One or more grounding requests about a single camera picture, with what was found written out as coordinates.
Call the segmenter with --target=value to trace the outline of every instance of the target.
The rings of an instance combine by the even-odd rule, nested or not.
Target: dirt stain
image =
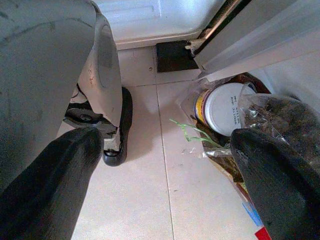
[[[0,17],[2,17],[4,19],[9,19],[9,16],[7,14],[5,14],[3,11],[0,11]]]

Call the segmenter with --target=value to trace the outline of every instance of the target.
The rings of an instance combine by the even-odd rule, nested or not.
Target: white container
[[[225,0],[94,0],[118,50],[196,39]]]
[[[241,128],[238,100],[243,86],[242,83],[224,84],[208,95],[204,104],[205,121],[217,133],[229,137],[233,130]],[[255,94],[255,91],[246,87],[242,94]]]

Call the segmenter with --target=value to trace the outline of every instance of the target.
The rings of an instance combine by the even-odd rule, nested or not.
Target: floor tile
[[[118,51],[121,81],[126,87],[156,83],[152,46]]]
[[[197,76],[201,73],[200,69],[157,72],[157,50],[155,46],[153,47],[152,51],[155,68],[155,82],[157,84],[190,81],[197,78]]]
[[[187,142],[181,129],[169,121],[188,123],[175,103],[188,84],[157,86],[174,239],[255,240],[258,228],[229,180],[201,157],[200,142]]]
[[[101,160],[92,174],[73,240],[172,240],[156,86],[129,87],[133,123],[127,162]]]

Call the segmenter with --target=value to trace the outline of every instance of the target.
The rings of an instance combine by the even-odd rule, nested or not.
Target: black rubber mat
[[[172,41],[156,45],[157,72],[172,72],[189,69],[198,69],[198,65],[185,49],[187,41]]]

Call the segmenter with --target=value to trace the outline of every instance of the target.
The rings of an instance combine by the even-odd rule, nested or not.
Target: clear plastic bag
[[[254,128],[286,142],[320,174],[320,114],[294,98],[274,94],[241,95],[242,128]]]
[[[213,90],[221,86],[222,84],[229,82],[231,79],[231,77],[228,77],[220,80],[209,81],[208,78],[204,77],[193,80],[186,91],[184,91],[177,98],[176,103],[181,107],[191,124],[195,124],[197,122],[195,114],[195,103],[199,95],[204,91]]]

